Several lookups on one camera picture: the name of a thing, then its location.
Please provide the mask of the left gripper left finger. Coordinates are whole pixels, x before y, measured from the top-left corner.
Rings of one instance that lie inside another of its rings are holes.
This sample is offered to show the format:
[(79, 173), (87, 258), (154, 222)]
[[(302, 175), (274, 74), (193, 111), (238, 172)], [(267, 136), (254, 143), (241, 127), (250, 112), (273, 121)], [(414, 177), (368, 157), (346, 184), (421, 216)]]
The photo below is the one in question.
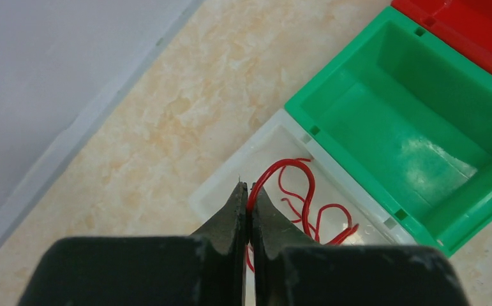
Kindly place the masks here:
[(242, 305), (248, 187), (186, 236), (66, 237), (41, 257), (20, 305)]

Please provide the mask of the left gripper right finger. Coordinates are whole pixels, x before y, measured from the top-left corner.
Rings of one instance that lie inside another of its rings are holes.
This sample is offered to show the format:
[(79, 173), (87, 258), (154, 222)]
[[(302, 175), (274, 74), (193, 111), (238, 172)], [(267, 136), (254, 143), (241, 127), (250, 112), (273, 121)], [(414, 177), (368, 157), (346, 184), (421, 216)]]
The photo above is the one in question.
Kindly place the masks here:
[(322, 245), (264, 190), (251, 212), (257, 305), (468, 305), (448, 259), (421, 245)]

